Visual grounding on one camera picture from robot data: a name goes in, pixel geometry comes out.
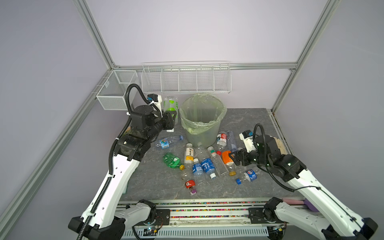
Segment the Pepsi label bottle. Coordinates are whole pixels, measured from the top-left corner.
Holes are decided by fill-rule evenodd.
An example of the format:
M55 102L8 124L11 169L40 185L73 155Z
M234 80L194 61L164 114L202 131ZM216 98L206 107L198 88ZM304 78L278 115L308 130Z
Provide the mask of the Pepsi label bottle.
M248 169L240 173L236 179L238 185L254 182L259 175L259 171L255 169Z

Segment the clear bottle colourful label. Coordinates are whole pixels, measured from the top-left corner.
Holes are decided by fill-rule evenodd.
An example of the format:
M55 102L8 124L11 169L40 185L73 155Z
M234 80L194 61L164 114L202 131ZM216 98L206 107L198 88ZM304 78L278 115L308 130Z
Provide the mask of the clear bottle colourful label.
M170 147L170 145L178 143L178 142L182 141L183 139L184 139L184 136L182 136L182 135L169 136L169 137L166 137L166 138L159 140L158 143L156 144L156 147L161 148L161 149L167 149Z

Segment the clear bottle green label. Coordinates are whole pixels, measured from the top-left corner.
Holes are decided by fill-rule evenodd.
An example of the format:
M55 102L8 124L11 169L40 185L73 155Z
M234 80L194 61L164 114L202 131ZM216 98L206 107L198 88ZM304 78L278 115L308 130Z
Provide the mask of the clear bottle green label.
M165 112L176 110L178 111L178 115L179 115L178 98L176 96L166 96L163 102L163 109Z

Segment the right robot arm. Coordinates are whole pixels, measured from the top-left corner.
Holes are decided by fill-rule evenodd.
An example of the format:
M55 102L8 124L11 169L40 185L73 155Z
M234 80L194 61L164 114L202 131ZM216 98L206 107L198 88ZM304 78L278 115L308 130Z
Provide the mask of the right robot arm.
M266 135L262 124L256 124L253 131L240 133L239 137L245 148L229 154L237 166L255 164L283 189L299 192L322 214L319 218L273 197L262 210L249 211L252 222L289 223L319 240L369 240L374 236L378 224L338 200L297 157L285 154L281 140Z

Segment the green bagged waste bin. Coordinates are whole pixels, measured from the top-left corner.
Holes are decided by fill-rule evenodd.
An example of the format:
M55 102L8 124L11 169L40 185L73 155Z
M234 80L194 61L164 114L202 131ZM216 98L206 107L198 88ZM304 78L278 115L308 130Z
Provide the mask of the green bagged waste bin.
M194 148L213 146L226 113L227 107L214 95L195 94L186 99L179 114L188 142Z

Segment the orange label bottle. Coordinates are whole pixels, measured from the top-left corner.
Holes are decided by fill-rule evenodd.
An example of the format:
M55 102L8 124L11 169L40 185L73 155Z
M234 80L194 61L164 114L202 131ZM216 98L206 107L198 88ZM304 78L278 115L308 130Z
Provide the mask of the orange label bottle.
M234 161L230 158L229 154L231 152L230 151L224 151L222 152L222 160L223 160L223 163L226 165L228 171L229 171L229 175L230 176L235 176L237 174L236 172L236 165L234 163Z

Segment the red label cola bottle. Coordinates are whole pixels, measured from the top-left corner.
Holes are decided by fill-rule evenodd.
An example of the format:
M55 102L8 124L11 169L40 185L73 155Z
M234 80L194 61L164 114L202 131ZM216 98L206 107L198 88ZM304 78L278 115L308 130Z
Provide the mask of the red label cola bottle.
M218 132L217 144L225 147L227 145L227 133L224 131Z

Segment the blue label bottle white cap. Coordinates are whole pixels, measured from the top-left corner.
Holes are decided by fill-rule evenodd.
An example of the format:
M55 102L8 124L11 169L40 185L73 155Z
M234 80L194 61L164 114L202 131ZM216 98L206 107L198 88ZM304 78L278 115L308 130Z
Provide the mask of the blue label bottle white cap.
M199 146L197 148L196 156L202 165L203 171L212 180L215 179L217 177L217 171L210 155L208 154L207 149L202 146Z

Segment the small blue label bottle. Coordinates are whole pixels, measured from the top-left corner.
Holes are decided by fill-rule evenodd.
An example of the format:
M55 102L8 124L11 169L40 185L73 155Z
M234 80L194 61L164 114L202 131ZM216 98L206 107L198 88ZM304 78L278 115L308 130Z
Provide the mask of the small blue label bottle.
M205 173L203 171L202 165L198 159L193 160L192 172L195 178L195 182L198 186L203 186L205 184Z

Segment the crushed green bottle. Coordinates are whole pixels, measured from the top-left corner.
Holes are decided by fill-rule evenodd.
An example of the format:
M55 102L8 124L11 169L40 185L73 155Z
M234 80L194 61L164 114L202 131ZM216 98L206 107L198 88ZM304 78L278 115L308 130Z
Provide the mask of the crushed green bottle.
M163 162L170 168L176 169L181 165L181 159L173 153L166 153L163 156Z

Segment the bottle yellow white label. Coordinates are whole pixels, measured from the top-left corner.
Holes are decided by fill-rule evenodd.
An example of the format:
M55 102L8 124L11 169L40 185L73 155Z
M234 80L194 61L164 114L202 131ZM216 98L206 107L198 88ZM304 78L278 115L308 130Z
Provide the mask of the bottle yellow white label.
M194 148L191 143L186 144L184 164L189 165L194 162Z

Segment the clear bottle yellow cap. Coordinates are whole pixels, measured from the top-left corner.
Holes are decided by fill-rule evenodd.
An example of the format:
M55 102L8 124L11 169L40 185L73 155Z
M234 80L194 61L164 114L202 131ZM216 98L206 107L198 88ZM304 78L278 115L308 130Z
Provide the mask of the clear bottle yellow cap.
M191 165L180 165L179 169L181 170L181 179L184 182L194 179Z

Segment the purple pink tool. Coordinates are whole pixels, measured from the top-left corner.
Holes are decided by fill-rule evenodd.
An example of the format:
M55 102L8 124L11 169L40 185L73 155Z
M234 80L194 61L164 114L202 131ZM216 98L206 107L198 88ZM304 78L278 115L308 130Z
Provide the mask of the purple pink tool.
M306 205L312 212L319 213L320 211L307 199L304 200L294 200L283 198L283 201L289 205Z

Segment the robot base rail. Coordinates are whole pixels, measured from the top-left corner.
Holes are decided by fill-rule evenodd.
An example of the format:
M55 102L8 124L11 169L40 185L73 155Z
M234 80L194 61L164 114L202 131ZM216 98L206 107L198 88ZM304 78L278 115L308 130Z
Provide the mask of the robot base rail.
M154 224L128 228L124 239L224 239L285 235L289 223L262 219L269 198L154 200Z

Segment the aluminium frame corner post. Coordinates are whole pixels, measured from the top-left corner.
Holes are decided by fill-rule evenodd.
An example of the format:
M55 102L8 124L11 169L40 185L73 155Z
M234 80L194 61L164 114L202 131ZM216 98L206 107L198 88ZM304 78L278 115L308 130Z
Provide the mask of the aluminium frame corner post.
M91 38L93 39L100 55L102 56L108 69L115 69L116 65L112 59L112 56L106 46L105 41L101 35L101 32L96 24L96 21L91 13L91 9L84 0L73 0L75 7L83 20Z

